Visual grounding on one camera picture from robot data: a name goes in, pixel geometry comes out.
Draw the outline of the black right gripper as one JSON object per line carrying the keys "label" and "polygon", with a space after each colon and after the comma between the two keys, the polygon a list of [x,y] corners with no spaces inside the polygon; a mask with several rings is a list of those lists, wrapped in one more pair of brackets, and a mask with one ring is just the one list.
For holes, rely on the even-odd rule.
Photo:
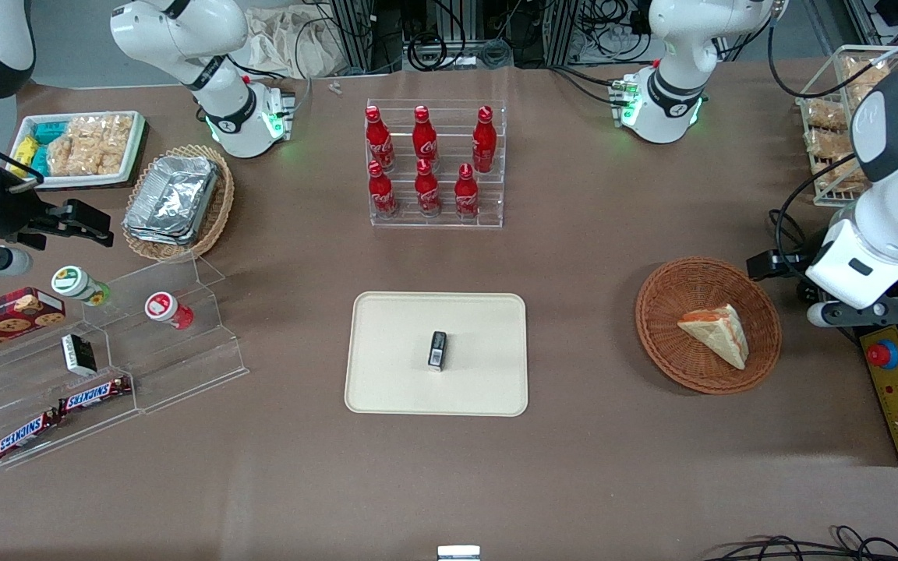
{"label": "black right gripper", "polygon": [[40,200],[26,182],[0,168],[0,242],[28,246],[34,251],[46,249],[47,237],[81,238],[111,248],[114,234],[111,217],[78,199],[61,205]]}

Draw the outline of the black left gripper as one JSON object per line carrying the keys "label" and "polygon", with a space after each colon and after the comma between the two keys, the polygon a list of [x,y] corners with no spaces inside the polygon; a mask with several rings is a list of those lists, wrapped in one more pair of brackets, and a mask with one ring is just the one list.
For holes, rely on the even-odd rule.
{"label": "black left gripper", "polygon": [[808,278],[808,269],[813,263],[813,256],[802,252],[777,251],[760,252],[746,259],[748,276],[755,283],[769,278]]}

